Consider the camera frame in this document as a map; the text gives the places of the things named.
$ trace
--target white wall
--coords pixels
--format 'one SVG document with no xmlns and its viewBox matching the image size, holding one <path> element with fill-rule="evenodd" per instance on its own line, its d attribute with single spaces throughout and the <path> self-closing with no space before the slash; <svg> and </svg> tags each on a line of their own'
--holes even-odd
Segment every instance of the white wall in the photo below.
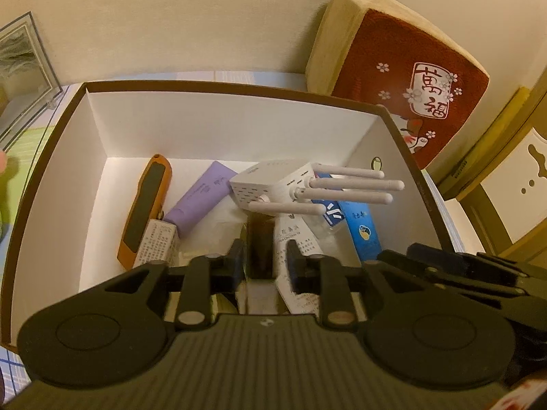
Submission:
<svg viewBox="0 0 547 410">
<path fill-rule="evenodd" d="M 61 83 L 145 71 L 303 72 L 328 1 L 1 0 L 0 26 L 32 10 Z M 466 48 L 492 78 L 463 132 L 428 168 L 438 179 L 518 85 L 540 74 L 547 0 L 399 1 Z"/>
</svg>

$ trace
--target round pad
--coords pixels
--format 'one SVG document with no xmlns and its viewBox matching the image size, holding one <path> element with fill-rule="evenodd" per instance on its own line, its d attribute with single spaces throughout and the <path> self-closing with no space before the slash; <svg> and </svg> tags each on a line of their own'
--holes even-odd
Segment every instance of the round pad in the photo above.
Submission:
<svg viewBox="0 0 547 410">
<path fill-rule="evenodd" d="M 81 388 L 145 371 L 167 340 L 162 319 L 132 295 L 108 299 L 75 296 L 26 321 L 18 348 L 29 373 L 50 384 Z"/>
<path fill-rule="evenodd" d="M 436 288 L 385 299 L 361 333 L 382 368 L 410 383 L 442 390 L 477 387 L 503 375 L 515 337 L 493 310 Z"/>
</svg>

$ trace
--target white router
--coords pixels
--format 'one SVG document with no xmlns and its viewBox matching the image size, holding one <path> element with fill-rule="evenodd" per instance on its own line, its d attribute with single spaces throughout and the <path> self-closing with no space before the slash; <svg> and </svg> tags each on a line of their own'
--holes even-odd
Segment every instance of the white router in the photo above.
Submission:
<svg viewBox="0 0 547 410">
<path fill-rule="evenodd" d="M 347 176 L 316 178 L 315 173 Z M 306 160 L 270 160 L 257 163 L 230 180 L 237 205 L 268 215 L 325 214 L 322 204 L 311 200 L 350 201 L 388 205 L 401 191 L 401 180 L 383 180 L 384 173 L 372 169 L 344 168 Z"/>
</svg>

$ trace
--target cabinet door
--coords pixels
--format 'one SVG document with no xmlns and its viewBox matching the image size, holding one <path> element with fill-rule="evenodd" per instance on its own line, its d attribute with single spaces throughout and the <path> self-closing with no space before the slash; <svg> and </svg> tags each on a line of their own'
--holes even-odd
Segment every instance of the cabinet door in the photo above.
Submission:
<svg viewBox="0 0 547 410">
<path fill-rule="evenodd" d="M 547 101 L 460 200 L 485 250 L 531 261 L 547 248 Z"/>
</svg>

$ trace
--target black mount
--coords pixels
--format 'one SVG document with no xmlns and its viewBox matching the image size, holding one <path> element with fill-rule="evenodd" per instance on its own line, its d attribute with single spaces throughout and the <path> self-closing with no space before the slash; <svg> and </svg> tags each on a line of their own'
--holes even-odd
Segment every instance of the black mount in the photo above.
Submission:
<svg viewBox="0 0 547 410">
<path fill-rule="evenodd" d="M 147 263 L 49 306 L 21 327 L 17 347 L 31 379 L 63 387 L 124 381 L 153 365 L 178 331 L 211 324 L 211 295 L 235 292 L 243 279 L 244 244 L 187 267 Z M 181 292 L 174 324 L 163 314 Z"/>
<path fill-rule="evenodd" d="M 495 310 L 516 335 L 505 382 L 547 367 L 547 270 L 478 253 L 449 253 L 422 244 L 406 255 L 383 251 L 378 259 L 447 291 Z"/>
<path fill-rule="evenodd" d="M 236 291 L 244 259 L 236 239 L 225 256 L 196 257 L 188 267 L 134 268 L 32 316 L 19 332 L 21 359 L 31 378 L 64 388 L 135 377 L 158 363 L 177 334 L 211 329 L 211 295 Z M 319 324 L 354 335 L 377 365 L 407 383 L 473 389 L 500 379 L 511 360 L 513 330 L 488 306 L 381 261 L 343 267 L 333 257 L 304 257 L 295 241 L 286 259 L 294 292 L 320 296 Z M 175 291 L 168 323 L 163 314 Z M 366 322 L 358 322 L 351 292 L 360 293 Z"/>
<path fill-rule="evenodd" d="M 392 374 L 443 390 L 476 387 L 504 374 L 513 355 L 513 331 L 482 304 L 383 262 L 342 267 L 332 257 L 302 256 L 295 241 L 286 251 L 294 291 L 321 295 L 321 324 L 357 329 L 363 347 Z M 351 291 L 360 292 L 368 315 L 359 325 Z M 347 319 L 333 323 L 332 315 Z"/>
</svg>

